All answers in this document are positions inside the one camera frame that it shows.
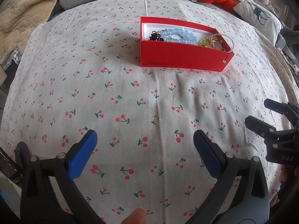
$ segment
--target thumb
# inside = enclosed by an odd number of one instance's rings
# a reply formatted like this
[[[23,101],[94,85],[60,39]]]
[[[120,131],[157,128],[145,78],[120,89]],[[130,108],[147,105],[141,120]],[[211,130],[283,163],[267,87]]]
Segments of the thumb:
[[[294,174],[295,174],[295,176],[299,176],[299,167],[296,167]]]
[[[135,209],[121,224],[145,224],[147,215],[142,208]]]

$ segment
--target blue gripper pad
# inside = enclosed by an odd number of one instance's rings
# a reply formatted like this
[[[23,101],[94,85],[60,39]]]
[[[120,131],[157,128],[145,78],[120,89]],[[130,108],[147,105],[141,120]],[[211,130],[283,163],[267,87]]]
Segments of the blue gripper pad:
[[[285,114],[286,113],[286,107],[285,105],[279,103],[279,102],[276,102],[272,99],[265,99],[264,101],[264,106],[267,108],[267,109],[270,109],[270,110],[273,110],[279,114]]]
[[[97,145],[97,142],[97,133],[94,130],[89,130],[78,143],[81,145],[81,147],[68,165],[68,176],[70,177],[71,181],[80,177],[85,165],[87,164],[87,161]]]
[[[207,170],[213,178],[219,179],[222,176],[221,173],[221,162],[216,157],[212,148],[209,145],[209,139],[205,136],[206,139],[199,133],[197,130],[194,132],[193,142],[196,150],[200,154],[202,160],[204,161]]]

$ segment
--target deer print pillow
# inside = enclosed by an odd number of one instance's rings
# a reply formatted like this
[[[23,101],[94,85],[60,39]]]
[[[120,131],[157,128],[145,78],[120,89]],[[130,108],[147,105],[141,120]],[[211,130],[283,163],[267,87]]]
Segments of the deer print pillow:
[[[282,24],[278,18],[252,0],[245,0],[234,7],[241,18],[257,28],[270,42],[275,45]]]

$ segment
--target finger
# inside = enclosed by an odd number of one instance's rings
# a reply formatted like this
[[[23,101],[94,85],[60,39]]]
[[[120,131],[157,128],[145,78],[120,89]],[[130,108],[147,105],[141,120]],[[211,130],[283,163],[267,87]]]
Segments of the finger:
[[[282,170],[280,172],[280,176],[281,176],[281,180],[282,182],[285,182],[286,181],[286,178],[288,177],[288,173],[285,171],[285,170]]]
[[[299,176],[299,167],[296,167],[295,172],[294,172],[295,176]]]
[[[146,212],[142,208],[137,208],[121,224],[145,224],[146,221]]]

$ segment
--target bed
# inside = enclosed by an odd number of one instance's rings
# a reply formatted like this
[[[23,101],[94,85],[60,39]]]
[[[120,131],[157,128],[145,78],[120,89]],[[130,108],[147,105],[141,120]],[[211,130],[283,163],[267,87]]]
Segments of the bed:
[[[234,39],[235,56],[222,72],[139,67],[141,16],[215,27]],[[224,152],[260,157],[276,194],[279,166],[244,126],[253,115],[290,128],[263,106],[266,98],[298,105],[299,92],[280,53],[246,22],[187,0],[98,0],[34,30],[10,87],[0,146],[13,158],[24,141],[32,155],[52,158],[96,130],[98,145],[75,180],[96,213],[117,223],[141,206],[149,223],[184,223],[216,182],[193,145],[197,129]]]

